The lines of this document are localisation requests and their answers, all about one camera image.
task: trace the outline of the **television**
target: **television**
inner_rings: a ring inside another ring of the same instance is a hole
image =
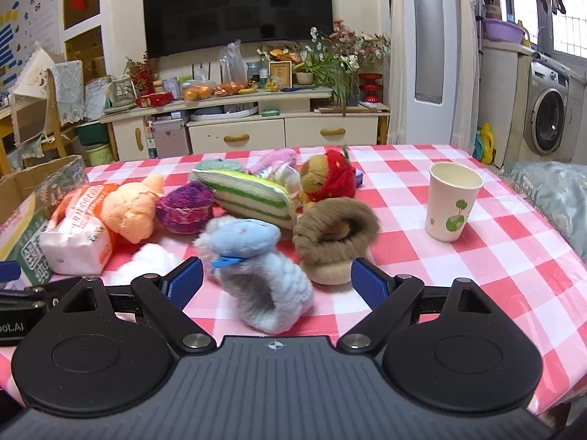
[[[149,57],[332,32],[332,0],[143,0]]]

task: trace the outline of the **cup rim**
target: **cup rim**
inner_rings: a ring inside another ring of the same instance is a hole
[[[432,172],[432,169],[434,167],[436,167],[437,165],[458,165],[460,167],[463,167],[463,168],[467,169],[468,171],[473,172],[476,176],[478,176],[479,177],[479,180],[480,180],[480,183],[479,183],[479,185],[475,185],[475,186],[472,186],[472,187],[463,187],[461,185],[455,185],[454,183],[450,183],[450,182],[447,182],[445,180],[442,180],[442,179],[438,178]],[[456,162],[451,162],[451,161],[434,162],[433,164],[430,165],[430,167],[428,167],[428,172],[430,173],[430,176],[431,177],[434,177],[436,180],[438,180],[438,182],[444,183],[444,185],[448,185],[448,186],[450,186],[452,188],[458,188],[458,189],[461,189],[461,190],[478,190],[478,189],[481,189],[483,187],[484,183],[485,183],[483,181],[483,177],[476,170],[473,170],[472,168],[467,167],[466,165],[458,164]]]

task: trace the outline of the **purple plush toy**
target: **purple plush toy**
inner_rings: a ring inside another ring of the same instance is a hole
[[[157,219],[173,233],[200,233],[212,218],[214,195],[199,180],[157,201]]]

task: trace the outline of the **checkered tablecloth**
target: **checkered tablecloth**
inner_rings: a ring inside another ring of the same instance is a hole
[[[298,150],[301,164],[324,147]],[[251,166],[267,151],[193,155],[115,163],[88,169],[90,181],[125,183],[152,172],[165,177],[169,192],[187,182],[194,164],[205,158],[236,159]],[[544,375],[530,404],[540,413],[587,387],[587,271],[559,233],[498,177],[467,154],[448,146],[350,147],[354,166],[365,173],[356,198],[372,207],[382,232],[368,256],[391,275],[410,273],[427,285],[450,286],[454,278],[475,280],[536,344]],[[458,241],[440,243],[424,231],[428,168],[456,161],[479,170],[485,182]],[[182,259],[197,255],[188,236],[157,232],[151,241]],[[295,261],[291,242],[279,250]],[[120,245],[102,278],[127,262],[138,249]],[[350,286],[314,286],[315,301],[286,335],[325,334],[333,342],[369,308]],[[251,334],[236,315],[234,302],[217,284],[205,282],[186,313],[218,342],[227,334]],[[0,386],[18,396],[10,374],[12,348],[0,349]]]

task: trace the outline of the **white paper cup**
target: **white paper cup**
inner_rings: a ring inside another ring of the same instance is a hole
[[[426,233],[439,242],[454,242],[467,223],[483,179],[475,170],[454,162],[437,162],[429,170]]]

